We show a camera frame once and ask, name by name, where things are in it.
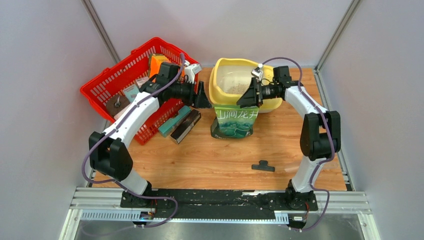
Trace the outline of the green litter bag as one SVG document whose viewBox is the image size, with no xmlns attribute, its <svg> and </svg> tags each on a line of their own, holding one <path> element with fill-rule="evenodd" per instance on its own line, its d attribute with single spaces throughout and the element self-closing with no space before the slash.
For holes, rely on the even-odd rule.
<svg viewBox="0 0 424 240">
<path fill-rule="evenodd" d="M 215 119 L 210 134 L 216 139 L 243 139 L 254 133 L 253 125 L 259 115 L 259 107 L 215 104 Z"/>
</svg>

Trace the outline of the black bag clip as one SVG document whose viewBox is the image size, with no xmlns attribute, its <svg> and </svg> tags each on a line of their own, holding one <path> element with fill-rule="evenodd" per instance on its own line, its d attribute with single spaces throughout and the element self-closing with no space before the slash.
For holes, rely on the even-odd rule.
<svg viewBox="0 0 424 240">
<path fill-rule="evenodd" d="M 260 160 L 258 164 L 252 164 L 251 169 L 258 171 L 275 172 L 275 167 L 270 166 L 267 160 Z"/>
</svg>

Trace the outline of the clear plastic scoop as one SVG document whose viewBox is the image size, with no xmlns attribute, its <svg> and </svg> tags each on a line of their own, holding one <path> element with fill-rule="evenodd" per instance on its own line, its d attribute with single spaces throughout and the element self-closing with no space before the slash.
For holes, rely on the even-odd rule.
<svg viewBox="0 0 424 240">
<path fill-rule="evenodd" d="M 299 165 L 296 164 L 296 163 L 288 164 L 283 169 L 284 169 L 284 172 L 285 173 L 290 173 L 290 174 L 291 173 L 296 173 L 297 170 L 299 169 Z"/>
</svg>

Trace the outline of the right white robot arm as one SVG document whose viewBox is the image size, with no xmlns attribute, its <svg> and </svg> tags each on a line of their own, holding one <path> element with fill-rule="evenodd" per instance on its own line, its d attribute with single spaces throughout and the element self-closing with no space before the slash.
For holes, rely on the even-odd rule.
<svg viewBox="0 0 424 240">
<path fill-rule="evenodd" d="M 292 189 L 285 195 L 286 205 L 299 209 L 305 203 L 303 193 L 316 190 L 314 184 L 324 164 L 332 161 L 341 147 L 341 117 L 317 103 L 306 91 L 301 80 L 292 80 L 289 68 L 273 68 L 272 81 L 262 84 L 264 66 L 251 71 L 251 82 L 236 104 L 240 107 L 260 107 L 264 100 L 280 98 L 290 104 L 303 118 L 300 166 L 289 183 Z"/>
</svg>

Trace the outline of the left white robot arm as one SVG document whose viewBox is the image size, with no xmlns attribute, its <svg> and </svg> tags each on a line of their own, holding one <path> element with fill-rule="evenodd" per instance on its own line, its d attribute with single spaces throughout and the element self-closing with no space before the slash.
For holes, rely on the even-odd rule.
<svg viewBox="0 0 424 240">
<path fill-rule="evenodd" d="M 102 133 L 94 131 L 89 137 L 89 152 L 84 162 L 132 192 L 134 202 L 142 208 L 152 203 L 153 194 L 147 190 L 149 182 L 134 170 L 128 147 L 148 118 L 170 99 L 182 100 L 184 105 L 196 109 L 211 108 L 204 83 L 195 81 L 201 69 L 200 64 L 188 61 L 183 65 L 161 63 L 158 73 L 141 85 L 118 120 Z"/>
</svg>

